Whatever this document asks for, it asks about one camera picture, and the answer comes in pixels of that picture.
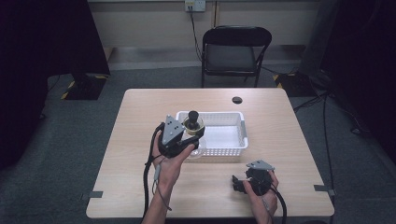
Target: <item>forearm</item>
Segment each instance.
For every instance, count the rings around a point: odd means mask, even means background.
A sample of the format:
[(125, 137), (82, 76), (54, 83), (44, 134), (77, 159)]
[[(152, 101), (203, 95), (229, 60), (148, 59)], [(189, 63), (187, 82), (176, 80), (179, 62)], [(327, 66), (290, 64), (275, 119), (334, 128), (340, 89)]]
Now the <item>forearm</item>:
[(166, 214), (168, 212), (167, 206), (169, 206), (171, 194), (172, 188), (160, 188), (159, 186), (154, 193), (154, 196), (151, 200), (148, 211), (142, 223), (164, 223), (166, 219)]

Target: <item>black curtain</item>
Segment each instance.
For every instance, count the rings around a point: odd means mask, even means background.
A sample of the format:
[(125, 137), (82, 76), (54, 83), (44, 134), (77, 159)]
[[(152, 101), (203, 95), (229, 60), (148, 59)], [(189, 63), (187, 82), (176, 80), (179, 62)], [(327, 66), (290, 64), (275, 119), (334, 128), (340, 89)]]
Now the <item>black curtain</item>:
[(47, 79), (107, 74), (87, 1), (0, 2), (0, 168), (26, 148), (47, 97)]

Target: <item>wooden table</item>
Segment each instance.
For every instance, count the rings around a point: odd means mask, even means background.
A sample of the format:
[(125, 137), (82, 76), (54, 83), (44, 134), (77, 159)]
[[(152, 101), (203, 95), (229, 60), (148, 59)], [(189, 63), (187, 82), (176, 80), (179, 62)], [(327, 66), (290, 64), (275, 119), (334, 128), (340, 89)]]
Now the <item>wooden table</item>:
[[(239, 96), (243, 102), (233, 103)], [(174, 187), (168, 217), (252, 217), (248, 196), (233, 191), (231, 177), (244, 178), (246, 163), (263, 159), (276, 168), (288, 217), (329, 217), (333, 207), (300, 125), (281, 89), (152, 89), (125, 92), (93, 191), (88, 217), (142, 217), (143, 171), (154, 129), (178, 111), (240, 111), (248, 148), (240, 163), (185, 162)], [(154, 168), (148, 175), (151, 188)], [(282, 216), (282, 208), (276, 211)]]

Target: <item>chair seat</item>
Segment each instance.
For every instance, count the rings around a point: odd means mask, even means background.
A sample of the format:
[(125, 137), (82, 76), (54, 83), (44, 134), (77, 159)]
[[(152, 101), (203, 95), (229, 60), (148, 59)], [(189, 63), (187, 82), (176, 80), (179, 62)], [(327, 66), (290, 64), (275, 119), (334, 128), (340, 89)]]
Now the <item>chair seat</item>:
[(255, 73), (253, 48), (240, 46), (207, 45), (206, 47), (206, 71), (217, 73)]

